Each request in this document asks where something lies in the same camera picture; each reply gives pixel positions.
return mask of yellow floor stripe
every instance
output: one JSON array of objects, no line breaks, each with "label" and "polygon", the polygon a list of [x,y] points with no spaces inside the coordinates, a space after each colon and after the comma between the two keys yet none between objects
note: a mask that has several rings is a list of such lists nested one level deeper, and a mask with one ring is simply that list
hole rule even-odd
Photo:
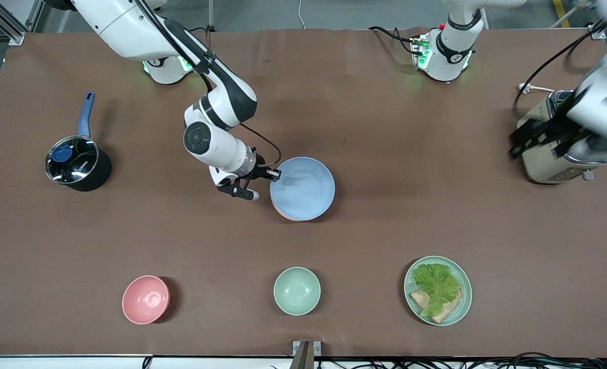
[{"label": "yellow floor stripe", "polygon": [[[558,18],[560,19],[560,17],[565,15],[565,8],[563,7],[563,1],[562,0],[553,0],[553,2],[554,2],[554,8],[556,8],[556,14],[558,14]],[[567,19],[565,19],[564,21],[562,21],[560,23],[560,26],[563,28],[569,28],[570,23],[568,22]]]}]

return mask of plate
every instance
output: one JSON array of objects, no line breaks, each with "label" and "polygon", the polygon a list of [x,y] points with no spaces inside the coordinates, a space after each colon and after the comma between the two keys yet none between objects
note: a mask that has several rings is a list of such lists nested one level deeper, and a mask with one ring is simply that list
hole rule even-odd
[{"label": "plate", "polygon": [[[460,284],[461,290],[463,290],[463,297],[458,302],[458,306],[446,317],[442,320],[442,323],[434,322],[430,317],[422,317],[422,308],[410,297],[410,294],[420,289],[420,287],[415,283],[413,279],[413,272],[415,269],[423,264],[442,264],[449,267],[449,271],[455,276],[458,280],[458,284]],[[452,325],[458,323],[462,318],[467,315],[470,306],[472,305],[472,284],[469,282],[469,278],[467,278],[467,274],[463,271],[463,268],[460,268],[458,264],[453,262],[450,259],[442,256],[427,256],[423,257],[420,260],[414,262],[408,272],[406,273],[406,278],[404,278],[404,295],[406,296],[406,302],[408,302],[408,306],[410,309],[417,315],[421,320],[424,320],[426,323],[431,325]]]}]

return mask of pink bowl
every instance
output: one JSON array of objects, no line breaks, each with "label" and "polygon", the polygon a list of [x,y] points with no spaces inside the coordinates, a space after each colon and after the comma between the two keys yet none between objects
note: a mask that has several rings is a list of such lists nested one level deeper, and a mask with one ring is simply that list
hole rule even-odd
[{"label": "pink bowl", "polygon": [[133,280],[123,293],[123,315],[135,324],[153,323],[169,305],[169,289],[156,276],[141,276]]}]

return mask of bread slice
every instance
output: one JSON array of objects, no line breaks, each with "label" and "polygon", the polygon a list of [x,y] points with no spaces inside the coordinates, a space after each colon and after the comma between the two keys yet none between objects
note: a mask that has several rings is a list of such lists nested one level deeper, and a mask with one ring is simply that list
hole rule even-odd
[{"label": "bread slice", "polygon": [[[430,296],[428,296],[428,294],[426,292],[422,291],[421,289],[416,290],[415,292],[410,294],[410,297],[412,297],[413,300],[415,300],[415,302],[422,309],[427,308],[428,303],[430,302]],[[442,323],[442,320],[444,320],[446,317],[448,317],[448,315],[451,314],[453,309],[455,309],[456,306],[458,306],[458,302],[461,300],[462,297],[463,297],[462,290],[458,290],[458,294],[456,295],[456,298],[453,299],[453,301],[444,303],[442,305],[442,312],[439,313],[438,315],[436,315],[435,317],[430,317],[430,318],[438,324]]]}]

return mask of blue pot handle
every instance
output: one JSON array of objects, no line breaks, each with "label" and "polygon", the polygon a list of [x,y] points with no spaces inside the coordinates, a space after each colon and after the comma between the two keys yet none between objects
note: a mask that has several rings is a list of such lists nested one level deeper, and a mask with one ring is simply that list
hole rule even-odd
[{"label": "blue pot handle", "polygon": [[85,96],[85,102],[82,103],[80,119],[78,120],[78,135],[80,136],[90,136],[90,115],[92,114],[94,98],[96,98],[96,94],[94,91],[90,91]]}]

